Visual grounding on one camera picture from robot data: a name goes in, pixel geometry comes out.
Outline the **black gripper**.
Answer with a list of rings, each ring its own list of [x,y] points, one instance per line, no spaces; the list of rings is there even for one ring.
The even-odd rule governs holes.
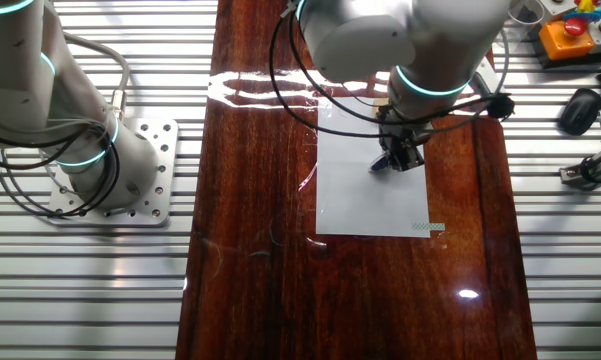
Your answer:
[[[405,140],[410,140],[415,145],[423,145],[430,140],[431,134],[427,130],[432,130],[430,123],[407,125],[391,125],[391,122],[398,122],[401,118],[389,106],[381,106],[378,108],[379,133],[383,135],[380,139],[380,144],[383,151],[383,156],[386,160],[390,160],[390,166],[393,170],[405,172],[424,164],[424,158],[416,147],[400,147],[392,150],[391,144],[393,140],[397,140],[398,144]]]

